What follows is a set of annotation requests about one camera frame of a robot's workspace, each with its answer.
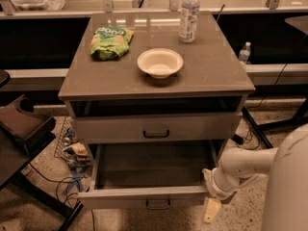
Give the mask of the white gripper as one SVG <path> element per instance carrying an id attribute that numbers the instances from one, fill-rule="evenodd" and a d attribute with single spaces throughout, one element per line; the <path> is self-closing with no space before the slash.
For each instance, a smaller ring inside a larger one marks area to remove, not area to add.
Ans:
<path id="1" fill-rule="evenodd" d="M 206 189 L 212 196 L 205 198 L 203 221 L 212 223 L 221 208 L 221 200 L 229 198 L 241 183 L 239 178 L 226 174 L 221 168 L 203 168 L 202 173 Z"/>

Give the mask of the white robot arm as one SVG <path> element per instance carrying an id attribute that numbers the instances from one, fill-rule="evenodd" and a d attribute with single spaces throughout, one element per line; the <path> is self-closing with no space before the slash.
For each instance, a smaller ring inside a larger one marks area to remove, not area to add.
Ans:
<path id="1" fill-rule="evenodd" d="M 261 230 L 308 231 L 308 124 L 271 149 L 228 148 L 217 167 L 202 172 L 207 192 L 219 200 L 267 175 Z"/>

